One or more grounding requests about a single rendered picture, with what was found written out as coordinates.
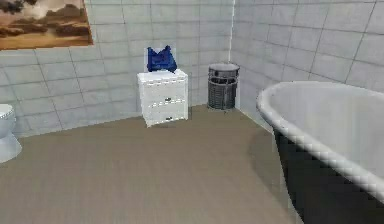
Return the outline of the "black and white bathtub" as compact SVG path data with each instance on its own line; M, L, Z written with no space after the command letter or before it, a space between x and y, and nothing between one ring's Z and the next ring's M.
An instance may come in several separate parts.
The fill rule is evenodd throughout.
M259 93L257 108L303 224L384 224L384 93L280 82Z

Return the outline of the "blue crumpled cloth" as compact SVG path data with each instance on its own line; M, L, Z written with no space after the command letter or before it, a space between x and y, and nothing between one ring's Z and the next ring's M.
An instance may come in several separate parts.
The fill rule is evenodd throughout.
M159 52L156 52L152 47L148 47L147 53L147 69L149 72L159 70L176 71L177 63L172 55L172 48L169 45L166 45L165 48Z

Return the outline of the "white chest of drawers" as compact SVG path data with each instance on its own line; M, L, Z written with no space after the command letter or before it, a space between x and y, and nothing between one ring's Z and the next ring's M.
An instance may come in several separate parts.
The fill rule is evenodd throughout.
M188 75L180 69L137 75L142 116L148 127L188 119Z

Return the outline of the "white toilet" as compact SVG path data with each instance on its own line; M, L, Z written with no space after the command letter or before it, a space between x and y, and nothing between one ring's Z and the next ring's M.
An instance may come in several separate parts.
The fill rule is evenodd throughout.
M22 146L13 134L16 125L15 109L10 104L0 104L0 163L17 157Z

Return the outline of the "grey metal garbage can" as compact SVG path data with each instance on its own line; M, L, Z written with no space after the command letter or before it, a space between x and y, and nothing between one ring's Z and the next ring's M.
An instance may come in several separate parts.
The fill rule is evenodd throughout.
M235 107L240 67L233 63L214 63L208 68L208 106L217 110Z

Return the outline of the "brown landscape wall picture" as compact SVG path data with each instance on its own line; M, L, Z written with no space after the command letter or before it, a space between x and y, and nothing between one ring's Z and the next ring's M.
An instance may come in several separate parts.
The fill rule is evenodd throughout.
M0 0L0 51L92 44L85 0Z

